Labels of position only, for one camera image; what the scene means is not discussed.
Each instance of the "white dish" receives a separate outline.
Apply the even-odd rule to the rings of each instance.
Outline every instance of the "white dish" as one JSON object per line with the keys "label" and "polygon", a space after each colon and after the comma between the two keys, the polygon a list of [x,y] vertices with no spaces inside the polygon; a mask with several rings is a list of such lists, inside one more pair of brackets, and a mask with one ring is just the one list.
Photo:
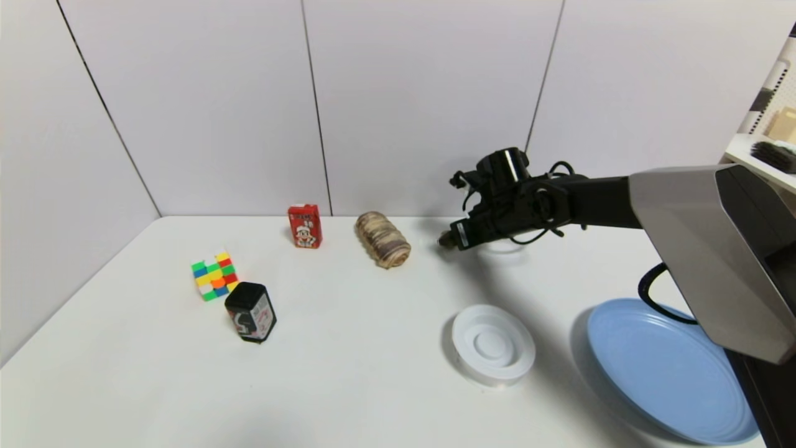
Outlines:
{"label": "white dish", "polygon": [[528,329],[492,305],[461,311],[453,321],[451,338],[464,372],[487,387],[515,384],[528,373],[537,355]]}

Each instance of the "blue plate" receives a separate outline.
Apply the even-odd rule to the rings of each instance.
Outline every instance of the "blue plate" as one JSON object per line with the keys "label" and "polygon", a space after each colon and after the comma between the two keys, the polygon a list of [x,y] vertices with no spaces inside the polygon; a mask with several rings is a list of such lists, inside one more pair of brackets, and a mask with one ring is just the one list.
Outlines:
{"label": "blue plate", "polygon": [[618,299],[591,313],[588,339],[611,381],[664,429],[708,445],[759,433],[724,350],[698,325],[675,322],[639,299]]}

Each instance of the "red carton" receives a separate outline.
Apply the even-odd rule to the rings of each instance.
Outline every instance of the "red carton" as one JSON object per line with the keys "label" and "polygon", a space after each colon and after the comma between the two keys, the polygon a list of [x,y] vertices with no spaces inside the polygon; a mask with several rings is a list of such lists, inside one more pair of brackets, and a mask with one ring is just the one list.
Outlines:
{"label": "red carton", "polygon": [[296,247],[317,249],[321,245],[321,215],[314,204],[298,204],[287,209],[291,220],[291,234]]}

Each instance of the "brush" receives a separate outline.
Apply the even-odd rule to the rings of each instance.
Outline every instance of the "brush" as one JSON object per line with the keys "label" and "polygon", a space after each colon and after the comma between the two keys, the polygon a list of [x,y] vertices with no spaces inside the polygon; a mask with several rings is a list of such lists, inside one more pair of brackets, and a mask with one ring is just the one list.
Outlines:
{"label": "brush", "polygon": [[796,155],[786,147],[757,142],[751,147],[751,156],[784,173],[796,174]]}

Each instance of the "white shelf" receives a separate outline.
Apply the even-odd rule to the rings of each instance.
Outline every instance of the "white shelf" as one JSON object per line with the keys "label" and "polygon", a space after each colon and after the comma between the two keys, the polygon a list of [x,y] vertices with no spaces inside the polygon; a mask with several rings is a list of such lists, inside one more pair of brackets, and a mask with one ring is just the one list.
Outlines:
{"label": "white shelf", "polygon": [[724,153],[731,161],[744,165],[766,181],[796,195],[796,175],[789,175],[751,156],[751,145],[761,140],[771,141],[765,136],[736,134]]}

